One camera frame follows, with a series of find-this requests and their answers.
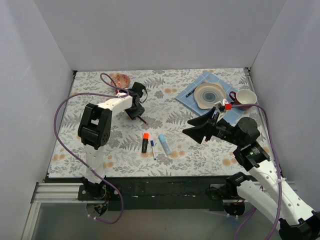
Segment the pink pen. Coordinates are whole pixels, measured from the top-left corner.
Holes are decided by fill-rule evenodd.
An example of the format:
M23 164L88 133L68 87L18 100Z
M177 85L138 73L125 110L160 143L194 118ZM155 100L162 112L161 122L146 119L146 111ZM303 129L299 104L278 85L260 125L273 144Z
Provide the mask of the pink pen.
M144 120L141 116L138 116L139 120L141 120L145 125L149 125L146 120Z

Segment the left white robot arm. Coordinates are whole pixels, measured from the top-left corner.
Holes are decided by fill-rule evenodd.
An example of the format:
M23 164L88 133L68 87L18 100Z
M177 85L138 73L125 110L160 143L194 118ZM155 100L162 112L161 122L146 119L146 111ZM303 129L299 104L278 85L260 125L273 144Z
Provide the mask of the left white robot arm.
M103 152L111 135L112 118L124 111L131 120L140 119L145 111L141 98L146 93L146 87L135 82L132 88L119 90L114 98L99 104L89 103L84 108L78 136L84 145L85 163L89 168L81 182L95 200L103 199L107 193L102 184L105 177Z

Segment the orange highlighter cap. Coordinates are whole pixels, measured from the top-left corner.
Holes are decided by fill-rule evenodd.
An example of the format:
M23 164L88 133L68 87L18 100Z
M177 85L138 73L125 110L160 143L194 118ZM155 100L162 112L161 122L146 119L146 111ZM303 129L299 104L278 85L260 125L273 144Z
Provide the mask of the orange highlighter cap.
M149 133L147 133L147 132L145 132L144 134L143 134L143 139L149 139Z

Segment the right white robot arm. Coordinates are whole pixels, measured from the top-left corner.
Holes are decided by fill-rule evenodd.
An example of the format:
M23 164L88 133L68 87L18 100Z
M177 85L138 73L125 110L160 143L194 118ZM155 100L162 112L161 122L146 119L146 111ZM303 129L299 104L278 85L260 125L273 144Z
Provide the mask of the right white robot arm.
M257 142L260 136L253 118L242 117L234 126L220 117L213 107L206 114L188 120L190 128L182 132L197 143L219 138L236 146L236 161L261 185L257 187L243 172L227 178L225 189L232 199L250 202L272 223L270 239L278 231L283 240L316 240L320 237L320 213L305 203L281 175L279 161L270 156Z

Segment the black orange highlighter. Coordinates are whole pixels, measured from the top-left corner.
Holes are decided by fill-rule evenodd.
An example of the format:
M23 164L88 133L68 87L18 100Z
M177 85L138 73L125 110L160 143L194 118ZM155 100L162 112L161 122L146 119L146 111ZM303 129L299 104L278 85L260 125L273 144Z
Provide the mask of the black orange highlighter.
M142 153L146 153L147 152L148 143L149 143L149 139L143 139L143 136L142 136L142 147L141 147L141 152Z

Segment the white blue marker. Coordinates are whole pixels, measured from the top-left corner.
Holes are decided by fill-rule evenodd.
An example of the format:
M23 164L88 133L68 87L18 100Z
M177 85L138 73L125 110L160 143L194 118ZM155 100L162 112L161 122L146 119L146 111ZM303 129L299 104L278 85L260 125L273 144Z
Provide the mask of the white blue marker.
M157 159L157 155L156 155L156 152L155 152L155 143L154 143L154 146L151 145L151 149L152 149L153 159L156 160Z

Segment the light blue highlighter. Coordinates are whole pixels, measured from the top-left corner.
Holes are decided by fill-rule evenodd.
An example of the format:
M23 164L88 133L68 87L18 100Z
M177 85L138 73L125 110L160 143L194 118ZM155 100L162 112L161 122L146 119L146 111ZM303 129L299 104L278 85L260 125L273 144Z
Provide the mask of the light blue highlighter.
M163 150L164 150L165 154L167 156L170 156L171 155L171 150L170 150L170 148L169 148L169 146L168 146L168 144L166 142L165 136L163 134L160 134L158 136L158 139L159 139L160 144L163 147Z

